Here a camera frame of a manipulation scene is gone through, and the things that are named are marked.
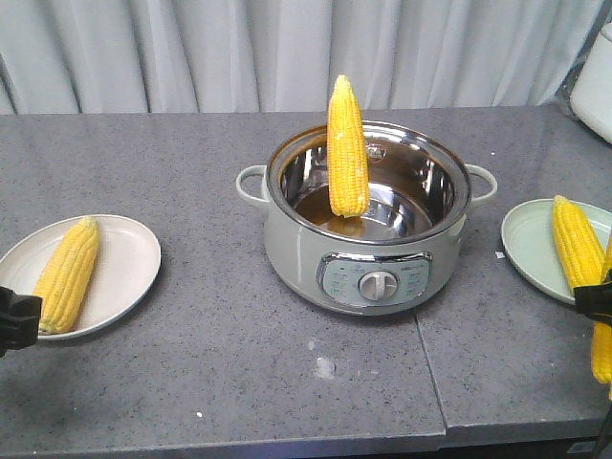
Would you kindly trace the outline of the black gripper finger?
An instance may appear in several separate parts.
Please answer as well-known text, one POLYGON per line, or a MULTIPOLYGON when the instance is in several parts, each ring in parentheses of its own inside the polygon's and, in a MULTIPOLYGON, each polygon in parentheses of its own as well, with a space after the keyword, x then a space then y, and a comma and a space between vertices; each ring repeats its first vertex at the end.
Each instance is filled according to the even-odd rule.
POLYGON ((612 325, 611 282, 574 289, 575 310, 596 322, 612 325))
POLYGON ((1 287, 0 291, 0 356, 4 357, 8 350, 20 350, 37 343, 42 298, 19 295, 6 287, 1 287))

